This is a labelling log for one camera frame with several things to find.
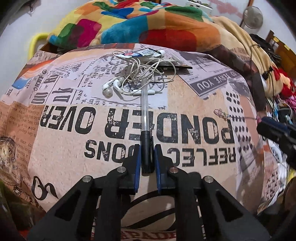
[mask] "black clamp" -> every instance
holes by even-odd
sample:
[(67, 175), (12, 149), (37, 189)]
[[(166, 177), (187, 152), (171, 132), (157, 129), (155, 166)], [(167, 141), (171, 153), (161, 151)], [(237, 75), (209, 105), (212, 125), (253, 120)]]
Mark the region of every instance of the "black clamp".
[[(95, 241), (120, 241), (120, 200), (138, 191), (140, 156), (139, 145), (135, 145), (133, 156), (125, 158), (121, 167), (95, 179), (84, 176), (31, 229), (28, 241), (89, 240), (94, 217)], [(262, 224), (213, 177), (202, 179), (197, 172), (174, 167), (160, 145), (155, 146), (154, 157), (158, 191), (175, 200), (177, 241), (204, 240), (202, 224), (211, 241), (284, 241), (290, 240), (288, 235), (294, 240), (296, 209), (270, 239)]]
[(279, 123), (270, 117), (263, 117), (257, 125), (258, 134), (279, 144), (279, 148), (287, 154), (286, 162), (296, 169), (296, 127)]
[(121, 167), (103, 177), (80, 179), (31, 229), (28, 240), (89, 240), (95, 216), (95, 230), (100, 234), (95, 240), (120, 240), (120, 197), (138, 191), (140, 155), (139, 145), (135, 145), (133, 155), (125, 158)]

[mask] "metal pin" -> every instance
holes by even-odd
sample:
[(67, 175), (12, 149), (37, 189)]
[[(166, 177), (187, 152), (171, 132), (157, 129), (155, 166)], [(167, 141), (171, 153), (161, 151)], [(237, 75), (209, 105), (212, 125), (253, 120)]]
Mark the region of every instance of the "metal pin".
[(207, 183), (212, 183), (214, 181), (214, 179), (211, 177), (211, 176), (205, 176), (204, 177), (204, 180), (207, 182)]
[(85, 182), (85, 183), (90, 182), (90, 181), (91, 181), (91, 176), (84, 176), (84, 177), (82, 178), (82, 181)]
[(117, 168), (117, 171), (118, 171), (119, 173), (124, 173), (124, 172), (126, 171), (126, 168), (125, 168), (125, 167), (118, 167), (118, 168)]
[(177, 167), (171, 167), (170, 168), (170, 172), (171, 173), (177, 173), (179, 170), (178, 170), (178, 168)]

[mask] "fleece blanket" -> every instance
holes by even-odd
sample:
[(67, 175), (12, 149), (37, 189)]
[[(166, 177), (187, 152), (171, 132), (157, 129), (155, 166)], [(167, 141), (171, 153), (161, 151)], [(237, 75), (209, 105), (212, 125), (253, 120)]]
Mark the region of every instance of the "fleece blanket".
[[(109, 43), (143, 43), (202, 52), (223, 45), (247, 63), (252, 51), (252, 61), (260, 74), (270, 66), (276, 68), (263, 49), (251, 47), (256, 43), (235, 22), (225, 17), (209, 17), (194, 7), (170, 3), (90, 1), (71, 11), (49, 35), (48, 41), (68, 50)], [(285, 80), (284, 76), (276, 78), (271, 73), (265, 95), (279, 94)]]

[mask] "newspaper print fabric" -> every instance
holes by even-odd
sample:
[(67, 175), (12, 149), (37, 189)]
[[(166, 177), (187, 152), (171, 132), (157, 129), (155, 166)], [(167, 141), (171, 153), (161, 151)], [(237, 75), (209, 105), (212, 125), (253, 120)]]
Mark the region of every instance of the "newspaper print fabric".
[[(149, 96), (155, 144), (175, 166), (211, 175), (249, 211), (260, 205), (263, 210), (273, 198), (267, 189), (276, 164), (269, 155), (272, 172), (266, 176), (264, 157), (270, 150), (257, 134), (244, 79), (211, 56), (152, 45), (98, 45), (60, 57), (36, 53), (1, 98), (1, 179), (48, 211), (83, 176), (104, 176), (120, 166), (140, 140), (140, 97), (114, 92), (106, 99), (102, 85), (126, 70), (114, 50), (147, 47), (164, 49), (167, 57), (173, 52), (193, 67), (178, 70), (162, 93)], [(215, 109), (232, 117), (220, 118)], [(130, 230), (123, 231), (122, 239), (175, 240), (174, 201), (158, 195), (155, 173), (140, 177), (139, 192), (126, 200), (124, 210), (121, 223)]]

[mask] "clear plastic rod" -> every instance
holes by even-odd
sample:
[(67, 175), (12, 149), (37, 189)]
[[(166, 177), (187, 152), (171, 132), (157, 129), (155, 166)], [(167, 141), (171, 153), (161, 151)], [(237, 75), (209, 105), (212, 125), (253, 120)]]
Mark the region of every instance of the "clear plastic rod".
[(147, 79), (142, 80), (142, 89), (141, 89), (141, 124), (142, 131), (150, 131), (149, 129), (149, 112), (148, 112), (148, 85)]

